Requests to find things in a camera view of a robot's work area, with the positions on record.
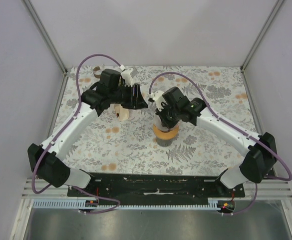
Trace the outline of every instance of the floor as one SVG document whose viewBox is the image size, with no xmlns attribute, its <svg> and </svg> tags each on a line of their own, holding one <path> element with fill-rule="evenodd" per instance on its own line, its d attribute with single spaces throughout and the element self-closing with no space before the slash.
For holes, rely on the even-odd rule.
<svg viewBox="0 0 292 240">
<path fill-rule="evenodd" d="M 93 66 L 84 66 L 80 72 L 81 92 L 97 79 Z M 193 66 L 136 66 L 136 83 L 141 84 L 142 94 L 147 92 L 151 80 L 162 72 L 179 72 L 194 80 L 203 90 L 208 101 L 218 112 L 243 127 L 254 130 L 242 74 L 238 67 Z M 69 116 L 77 103 L 75 73 L 73 68 L 66 86 L 55 127 Z M 185 78 L 174 75 L 160 77 L 153 91 L 165 91 L 178 86 L 193 99 L 199 94 Z M 157 145 L 152 132 L 155 106 L 131 110 L 129 119 L 119 122 L 111 107 L 86 128 L 72 146 L 64 162 L 87 172 L 127 174 L 171 174 L 217 176 L 227 167 L 243 160 L 229 144 L 212 133 L 182 122 L 177 139 L 168 146 Z"/>
<path fill-rule="evenodd" d="M 237 201 L 244 208 L 246 201 Z M 280 202 L 232 217 L 199 210 L 117 210 L 83 215 L 33 209 L 24 240 L 292 240 Z"/>
</svg>

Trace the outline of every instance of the white wall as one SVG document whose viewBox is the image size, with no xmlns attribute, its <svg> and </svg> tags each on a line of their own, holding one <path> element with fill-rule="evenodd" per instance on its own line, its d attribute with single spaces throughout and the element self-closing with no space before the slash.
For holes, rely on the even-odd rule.
<svg viewBox="0 0 292 240">
<path fill-rule="evenodd" d="M 8 239 L 30 166 L 48 134 L 62 74 L 20 0 L 0 0 L 0 240 Z"/>
<path fill-rule="evenodd" d="M 241 66 L 276 2 L 31 1 L 68 68 L 93 53 L 125 65 Z"/>
<path fill-rule="evenodd" d="M 263 129 L 274 134 L 292 170 L 292 0 L 279 12 L 246 77 Z"/>
</svg>

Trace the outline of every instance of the gray bottom panel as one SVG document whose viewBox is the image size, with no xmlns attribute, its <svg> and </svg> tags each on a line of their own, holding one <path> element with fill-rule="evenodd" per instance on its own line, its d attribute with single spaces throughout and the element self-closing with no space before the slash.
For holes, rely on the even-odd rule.
<svg viewBox="0 0 292 240">
<path fill-rule="evenodd" d="M 237 201 L 239 210 L 247 205 Z M 280 202 L 237 216 L 203 210 L 117 210 L 83 215 L 33 209 L 24 240 L 291 240 Z"/>
</svg>

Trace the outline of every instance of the black mounting base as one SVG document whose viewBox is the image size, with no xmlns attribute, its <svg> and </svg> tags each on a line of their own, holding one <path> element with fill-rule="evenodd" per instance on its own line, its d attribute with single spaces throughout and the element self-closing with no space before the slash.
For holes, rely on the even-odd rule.
<svg viewBox="0 0 292 240">
<path fill-rule="evenodd" d="M 208 198 L 244 198 L 240 184 L 220 195 L 216 189 L 216 176 L 173 176 L 90 173 L 92 180 L 85 191 L 94 195 L 114 198 L 121 205 L 206 205 Z M 69 197 L 87 197 L 75 189 L 69 189 Z M 112 204 L 100 200 L 100 205 Z"/>
</svg>

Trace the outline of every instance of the patterned tablecloth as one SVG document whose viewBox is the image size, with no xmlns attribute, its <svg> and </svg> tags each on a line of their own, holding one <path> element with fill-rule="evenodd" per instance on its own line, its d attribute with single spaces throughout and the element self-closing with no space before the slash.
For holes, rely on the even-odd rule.
<svg viewBox="0 0 292 240">
<path fill-rule="evenodd" d="M 145 99 L 151 80 L 159 73 L 175 71 L 194 80 L 203 90 L 211 106 L 219 113 L 255 131 L 242 74 L 238 67 L 137 66 L 135 82 L 141 84 Z M 55 128 L 69 116 L 77 103 L 73 68 L 59 109 Z M 81 91 L 97 79 L 93 67 L 84 66 L 80 72 Z M 179 76 L 160 77 L 153 91 L 165 91 L 178 86 L 189 98 L 199 97 L 196 89 Z M 182 122 L 177 139 L 168 147 L 156 144 L 152 131 L 155 105 L 148 109 L 130 110 L 129 119 L 119 122 L 114 108 L 88 126 L 71 147 L 64 162 L 88 172 L 127 174 L 171 174 L 215 176 L 233 166 L 243 157 L 214 134 Z"/>
</svg>

